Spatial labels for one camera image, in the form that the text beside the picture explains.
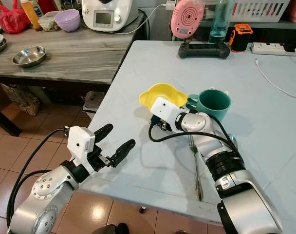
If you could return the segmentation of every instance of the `green mug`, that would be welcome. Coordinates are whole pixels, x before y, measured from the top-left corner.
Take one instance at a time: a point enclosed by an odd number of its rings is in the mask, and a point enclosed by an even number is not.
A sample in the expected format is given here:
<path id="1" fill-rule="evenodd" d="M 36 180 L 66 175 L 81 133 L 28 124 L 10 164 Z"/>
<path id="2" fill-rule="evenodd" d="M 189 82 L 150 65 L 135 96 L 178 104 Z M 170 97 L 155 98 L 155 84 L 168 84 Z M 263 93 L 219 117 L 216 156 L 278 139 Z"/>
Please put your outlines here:
<path id="1" fill-rule="evenodd" d="M 228 92 L 217 89 L 207 89 L 199 95 L 191 94 L 187 98 L 186 107 L 190 110 L 204 112 L 222 121 L 231 105 Z"/>

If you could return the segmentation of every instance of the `wall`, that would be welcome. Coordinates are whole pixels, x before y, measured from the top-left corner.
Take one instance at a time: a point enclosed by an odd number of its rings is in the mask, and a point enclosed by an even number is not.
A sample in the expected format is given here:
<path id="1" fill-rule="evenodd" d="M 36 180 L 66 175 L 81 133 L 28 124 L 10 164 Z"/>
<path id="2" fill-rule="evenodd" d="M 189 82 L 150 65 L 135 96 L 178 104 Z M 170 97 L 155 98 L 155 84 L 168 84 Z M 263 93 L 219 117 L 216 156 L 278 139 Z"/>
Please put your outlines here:
<path id="1" fill-rule="evenodd" d="M 140 9 L 149 14 L 160 4 L 166 3 L 166 0 L 137 0 Z M 171 31 L 169 22 L 172 17 L 172 11 L 166 11 L 165 7 L 159 7 L 149 18 L 150 21 L 150 40 L 171 40 Z"/>

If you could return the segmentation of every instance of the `red plastic bag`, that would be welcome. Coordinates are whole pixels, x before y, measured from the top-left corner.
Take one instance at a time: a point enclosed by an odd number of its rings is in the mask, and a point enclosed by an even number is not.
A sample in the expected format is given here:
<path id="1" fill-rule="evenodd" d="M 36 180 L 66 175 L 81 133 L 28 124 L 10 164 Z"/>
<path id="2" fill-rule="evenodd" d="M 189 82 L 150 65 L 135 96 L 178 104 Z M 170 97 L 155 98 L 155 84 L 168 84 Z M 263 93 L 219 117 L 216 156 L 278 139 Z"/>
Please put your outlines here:
<path id="1" fill-rule="evenodd" d="M 24 10 L 17 8 L 17 1 L 13 0 L 12 11 L 0 5 L 0 10 L 3 11 L 0 15 L 0 25 L 6 33 L 20 33 L 31 25 Z"/>

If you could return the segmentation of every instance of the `gray marble countertop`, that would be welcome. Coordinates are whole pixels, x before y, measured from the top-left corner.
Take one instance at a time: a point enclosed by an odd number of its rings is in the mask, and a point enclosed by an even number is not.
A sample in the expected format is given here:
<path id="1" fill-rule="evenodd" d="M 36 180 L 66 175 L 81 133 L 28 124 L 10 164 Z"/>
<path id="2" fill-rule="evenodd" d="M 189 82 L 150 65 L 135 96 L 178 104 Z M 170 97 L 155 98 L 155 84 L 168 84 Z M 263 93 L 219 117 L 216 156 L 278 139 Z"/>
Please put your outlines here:
<path id="1" fill-rule="evenodd" d="M 139 12 L 139 17 L 119 32 L 134 30 L 142 18 Z M 135 33 L 103 33 L 81 26 L 72 33 L 61 29 L 53 32 L 28 29 L 20 34 L 3 35 L 8 46 L 0 53 L 0 77 L 111 84 Z M 45 61 L 30 68 L 14 65 L 13 56 L 31 46 L 44 46 Z"/>

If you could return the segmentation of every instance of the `black cable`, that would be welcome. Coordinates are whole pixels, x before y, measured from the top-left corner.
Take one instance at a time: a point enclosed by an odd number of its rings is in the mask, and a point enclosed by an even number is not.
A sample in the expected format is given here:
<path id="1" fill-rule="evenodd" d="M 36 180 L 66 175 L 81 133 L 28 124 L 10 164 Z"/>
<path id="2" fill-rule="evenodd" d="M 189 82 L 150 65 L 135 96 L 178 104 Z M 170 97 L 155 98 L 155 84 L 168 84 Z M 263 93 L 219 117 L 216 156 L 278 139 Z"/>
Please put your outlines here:
<path id="1" fill-rule="evenodd" d="M 42 174 L 42 173 L 47 173 L 47 172 L 50 172 L 51 170 L 40 170 L 40 171 L 35 171 L 35 172 L 31 172 L 29 174 L 27 174 L 20 182 L 19 184 L 17 185 L 17 187 L 15 188 L 15 191 L 14 191 L 14 194 L 13 194 L 13 197 L 12 197 L 12 200 L 11 200 L 11 216 L 13 216 L 14 214 L 14 206 L 15 206 L 15 199 L 16 199 L 16 195 L 20 189 L 20 187 L 22 186 L 22 184 L 25 182 L 26 179 L 28 179 L 29 177 L 33 176 L 33 175 L 36 175 L 36 174 Z"/>
<path id="2" fill-rule="evenodd" d="M 220 136 L 217 136 L 217 135 L 214 135 L 214 134 L 210 134 L 210 133 L 204 133 L 204 132 L 183 132 L 183 133 L 175 133 L 175 134 L 172 134 L 172 135 L 169 135 L 169 136 L 165 136 L 163 138 L 160 138 L 160 139 L 154 139 L 152 138 L 151 136 L 151 130 L 152 130 L 152 127 L 153 125 L 150 125 L 149 127 L 149 131 L 148 131 L 148 135 L 149 135 L 149 138 L 150 140 L 152 140 L 153 142 L 161 142 L 161 141 L 164 141 L 164 140 L 168 140 L 170 138 L 173 138 L 173 137 L 179 137 L 179 136 L 186 136 L 186 135 L 201 135 L 201 136 L 209 136 L 209 137 L 212 137 L 212 138 L 215 138 L 217 140 L 220 140 L 224 143 L 226 143 L 234 152 L 236 152 L 236 147 L 229 143 L 227 139 L 224 139 Z"/>
<path id="3" fill-rule="evenodd" d="M 234 143 L 232 142 L 232 140 L 230 139 L 228 133 L 226 132 L 226 130 L 225 130 L 224 127 L 222 126 L 221 122 L 220 122 L 215 116 L 213 116 L 213 115 L 208 115 L 208 116 L 210 116 L 212 119 L 215 120 L 215 122 L 216 122 L 216 123 L 219 125 L 219 127 L 221 128 L 222 133 L 223 133 L 223 134 L 225 135 L 225 137 L 227 138 L 228 142 L 234 147 L 234 149 L 235 149 L 235 150 L 234 150 L 235 153 L 241 157 L 241 155 L 240 155 L 238 149 L 236 148 L 235 144 L 234 144 Z"/>
<path id="4" fill-rule="evenodd" d="M 141 10 L 141 9 L 138 9 L 140 12 L 142 12 L 144 15 L 145 15 L 145 17 L 146 17 L 146 19 L 147 19 L 147 24 L 148 24 L 148 40 L 150 40 L 150 22 L 149 22 L 149 19 L 148 19 L 148 16 L 147 16 L 147 14 L 145 13 L 145 11 L 143 11 L 143 10 Z"/>
<path id="5" fill-rule="evenodd" d="M 27 166 L 29 165 L 30 161 L 32 160 L 32 158 L 35 156 L 35 154 L 38 152 L 38 150 L 42 147 L 42 145 L 48 140 L 48 138 L 50 138 L 53 134 L 57 133 L 57 132 L 64 132 L 63 129 L 56 129 L 54 131 L 52 131 L 51 133 L 49 133 L 45 139 L 39 144 L 39 146 L 32 152 L 32 154 L 30 155 L 30 157 L 28 158 L 27 162 L 25 163 L 24 167 L 22 168 L 16 182 L 15 182 L 15 185 L 13 186 L 13 189 L 12 189 L 12 192 L 11 192 L 11 195 L 8 199 L 8 203 L 7 203 L 7 209 L 6 209 L 6 223 L 7 223 L 7 227 L 10 226 L 11 224 L 11 218 L 13 216 L 13 211 L 11 211 L 11 201 L 13 199 L 13 195 L 14 195 L 14 191 L 16 189 L 16 187 L 18 186 L 19 184 L 19 181 L 21 180 L 21 177 L 23 175 L 23 173 L 25 172 Z"/>

